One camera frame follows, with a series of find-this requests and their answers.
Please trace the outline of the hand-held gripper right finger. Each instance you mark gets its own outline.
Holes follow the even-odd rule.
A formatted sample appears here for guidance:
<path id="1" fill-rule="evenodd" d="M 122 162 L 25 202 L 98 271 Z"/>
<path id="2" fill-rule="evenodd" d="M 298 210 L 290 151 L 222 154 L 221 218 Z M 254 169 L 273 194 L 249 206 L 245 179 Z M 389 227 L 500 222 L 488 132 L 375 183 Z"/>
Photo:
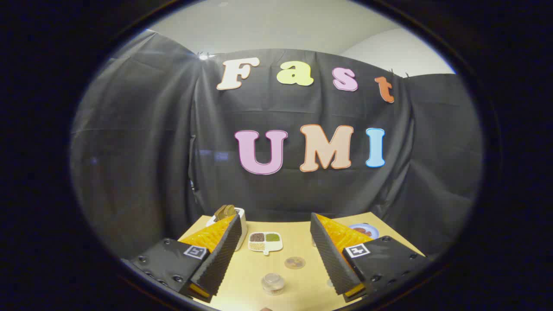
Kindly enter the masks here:
<path id="1" fill-rule="evenodd" d="M 378 300 L 430 264 L 389 235 L 371 238 L 319 214 L 311 214 L 310 232 L 335 292 L 346 302 Z"/>

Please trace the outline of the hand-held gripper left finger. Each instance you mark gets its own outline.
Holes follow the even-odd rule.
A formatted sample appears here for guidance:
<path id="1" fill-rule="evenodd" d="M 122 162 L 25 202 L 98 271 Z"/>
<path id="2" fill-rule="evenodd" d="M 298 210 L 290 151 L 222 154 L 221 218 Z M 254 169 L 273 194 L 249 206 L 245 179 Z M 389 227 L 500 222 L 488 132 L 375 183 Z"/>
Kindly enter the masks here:
<path id="1" fill-rule="evenodd" d="M 209 303 L 219 293 L 241 236 L 236 214 L 180 241 L 164 238 L 123 263 L 163 288 Z"/>

